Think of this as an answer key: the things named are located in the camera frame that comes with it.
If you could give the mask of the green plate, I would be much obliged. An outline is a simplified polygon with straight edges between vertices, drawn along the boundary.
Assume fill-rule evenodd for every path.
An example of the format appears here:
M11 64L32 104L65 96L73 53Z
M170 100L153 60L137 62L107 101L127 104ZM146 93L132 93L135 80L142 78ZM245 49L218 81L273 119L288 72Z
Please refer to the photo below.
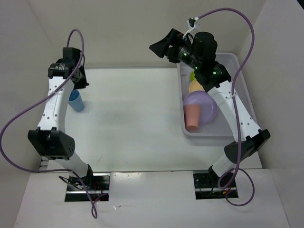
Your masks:
M190 80L191 81L195 80L195 72L194 71L190 73Z

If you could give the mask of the blue cup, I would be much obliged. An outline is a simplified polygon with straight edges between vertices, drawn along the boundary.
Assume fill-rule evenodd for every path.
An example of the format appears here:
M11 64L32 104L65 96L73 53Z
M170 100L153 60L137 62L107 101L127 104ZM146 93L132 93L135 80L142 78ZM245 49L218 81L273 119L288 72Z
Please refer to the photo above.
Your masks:
M84 110L85 106L78 90L73 90L69 96L68 104L76 112L81 112Z

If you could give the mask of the orange plate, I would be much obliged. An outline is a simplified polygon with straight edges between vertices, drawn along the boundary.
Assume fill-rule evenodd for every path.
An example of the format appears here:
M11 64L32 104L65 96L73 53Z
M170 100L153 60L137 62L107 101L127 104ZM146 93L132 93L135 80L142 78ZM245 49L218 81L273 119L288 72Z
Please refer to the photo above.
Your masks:
M195 91L205 91L202 85L197 80L193 80L189 85L189 93Z

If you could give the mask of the red cup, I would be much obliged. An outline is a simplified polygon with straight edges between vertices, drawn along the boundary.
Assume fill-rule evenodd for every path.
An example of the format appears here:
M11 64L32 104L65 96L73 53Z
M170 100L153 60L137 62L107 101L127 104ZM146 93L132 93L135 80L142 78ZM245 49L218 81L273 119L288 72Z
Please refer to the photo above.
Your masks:
M196 131L200 122L201 107L189 104L185 107L185 127L188 131Z

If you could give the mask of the purple plate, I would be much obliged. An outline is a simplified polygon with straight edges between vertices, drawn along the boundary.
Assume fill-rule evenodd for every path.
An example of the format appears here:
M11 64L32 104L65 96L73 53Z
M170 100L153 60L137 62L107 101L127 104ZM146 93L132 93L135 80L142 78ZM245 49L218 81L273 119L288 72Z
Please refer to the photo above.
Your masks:
M204 91L189 93L183 100L183 106L199 105L201 108L199 124L206 124L213 120L218 112L218 105L214 99Z

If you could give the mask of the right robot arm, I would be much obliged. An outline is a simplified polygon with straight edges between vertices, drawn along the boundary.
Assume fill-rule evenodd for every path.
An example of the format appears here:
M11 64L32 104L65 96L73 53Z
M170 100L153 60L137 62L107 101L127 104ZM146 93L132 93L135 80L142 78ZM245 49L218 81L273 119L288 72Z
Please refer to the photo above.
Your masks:
M228 173L236 175L241 161L257 152L270 138L249 114L236 90L237 77L216 61L218 44L211 33L185 35L171 29L165 38L151 44L149 50L171 63L184 63L194 70L195 78L211 96L229 124L234 141L224 148L224 155L209 168L208 181L214 187L225 181Z

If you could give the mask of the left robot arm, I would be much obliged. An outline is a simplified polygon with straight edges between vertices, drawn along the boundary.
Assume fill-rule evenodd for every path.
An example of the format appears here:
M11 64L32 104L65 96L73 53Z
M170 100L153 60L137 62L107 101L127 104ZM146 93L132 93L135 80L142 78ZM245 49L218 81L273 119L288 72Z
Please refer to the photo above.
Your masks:
M71 170L70 184L89 190L95 183L92 168L77 155L75 140L65 133L69 97L74 89L88 86L84 67L77 66L80 54L77 48L65 47L63 57L50 65L48 94L51 98L46 101L37 128L28 132L28 139L39 155Z

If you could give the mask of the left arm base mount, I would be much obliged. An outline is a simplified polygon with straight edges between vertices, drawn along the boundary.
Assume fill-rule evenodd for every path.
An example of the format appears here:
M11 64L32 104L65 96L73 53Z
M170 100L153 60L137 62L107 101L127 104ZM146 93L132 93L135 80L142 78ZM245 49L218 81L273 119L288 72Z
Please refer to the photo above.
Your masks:
M83 185L76 177L59 176L59 178L67 184L65 202L89 201ZM90 184L85 181L84 183L92 201L109 200L110 174L94 175Z

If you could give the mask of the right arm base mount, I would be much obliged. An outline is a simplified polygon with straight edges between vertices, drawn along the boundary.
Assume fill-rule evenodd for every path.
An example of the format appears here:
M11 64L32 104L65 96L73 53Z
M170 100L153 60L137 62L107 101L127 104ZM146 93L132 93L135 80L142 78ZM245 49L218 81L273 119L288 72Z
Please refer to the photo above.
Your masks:
M193 181L196 200L225 199L227 193L228 198L238 198L235 181L230 187L222 190L213 183L207 171L194 171Z

